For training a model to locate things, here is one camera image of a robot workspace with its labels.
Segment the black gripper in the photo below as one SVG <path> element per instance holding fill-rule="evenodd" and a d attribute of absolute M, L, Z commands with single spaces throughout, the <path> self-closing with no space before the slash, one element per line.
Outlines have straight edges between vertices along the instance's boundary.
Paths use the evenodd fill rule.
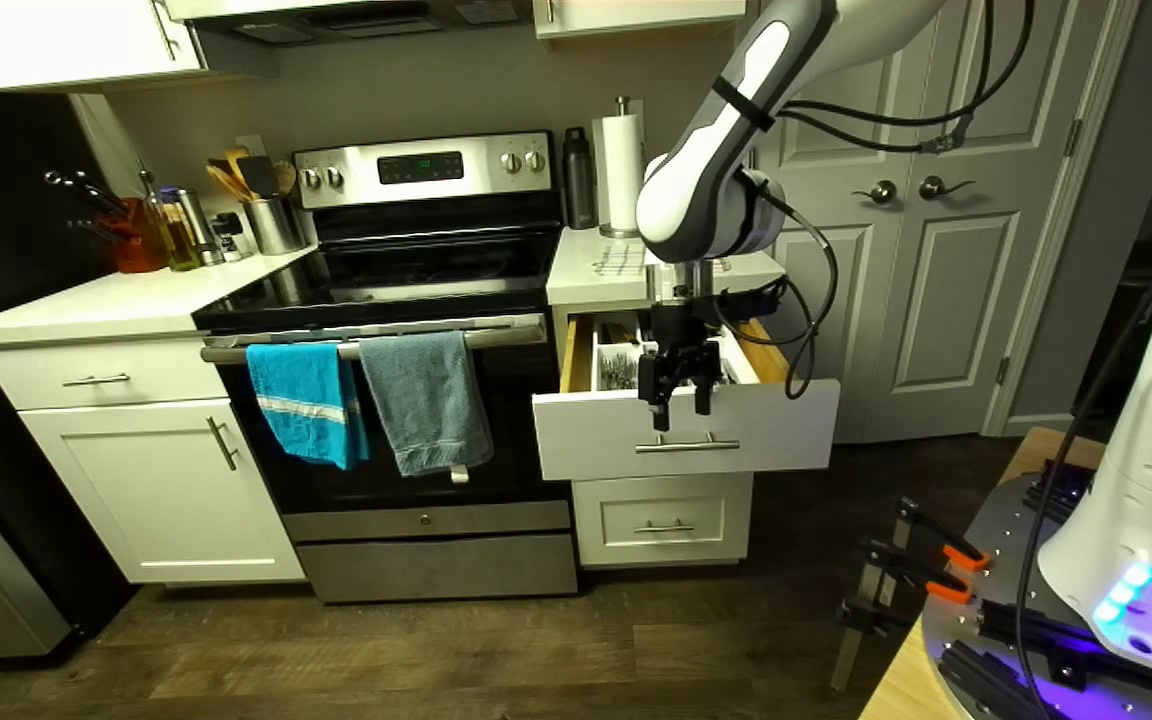
<path fill-rule="evenodd" d="M 654 303 L 646 338 L 646 400 L 654 408 L 654 429 L 670 434 L 670 400 L 682 384 L 698 384 L 698 413 L 707 415 L 719 380 L 714 314 L 701 301 Z"/>

